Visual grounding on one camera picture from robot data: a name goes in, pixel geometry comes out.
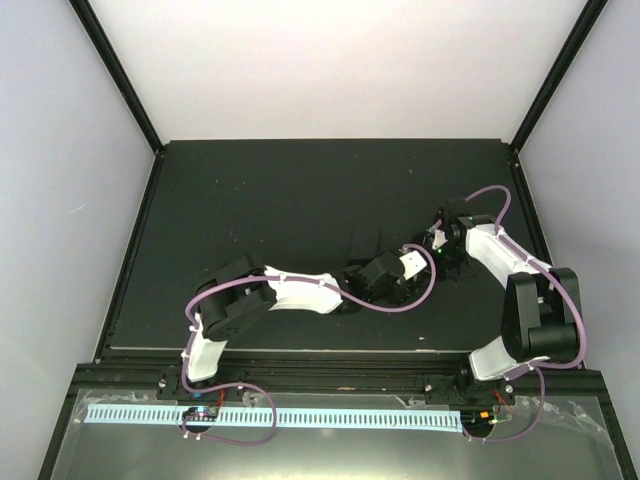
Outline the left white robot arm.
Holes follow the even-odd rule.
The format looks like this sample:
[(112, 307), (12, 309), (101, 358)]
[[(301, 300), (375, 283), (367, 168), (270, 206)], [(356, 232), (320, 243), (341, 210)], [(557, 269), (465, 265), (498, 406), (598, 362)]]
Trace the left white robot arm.
[(385, 252), (365, 264), (316, 275), (279, 270), (253, 255), (234, 260), (199, 286), (187, 304), (193, 337), (183, 353), (179, 386), (193, 399), (207, 397), (227, 344), (272, 311), (406, 311), (416, 278), (427, 266), (415, 250)]

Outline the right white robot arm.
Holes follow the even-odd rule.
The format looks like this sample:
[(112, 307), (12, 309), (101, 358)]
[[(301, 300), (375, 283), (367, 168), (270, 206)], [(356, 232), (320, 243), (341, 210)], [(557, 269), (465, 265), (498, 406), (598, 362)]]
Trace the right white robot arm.
[(573, 368), (582, 362), (586, 332), (573, 270), (537, 259), (494, 217), (472, 213), (464, 198), (439, 209), (425, 239), (440, 279), (460, 280), (478, 263), (504, 289), (499, 336), (472, 351), (454, 377), (461, 400), (477, 403), (491, 388), (535, 367)]

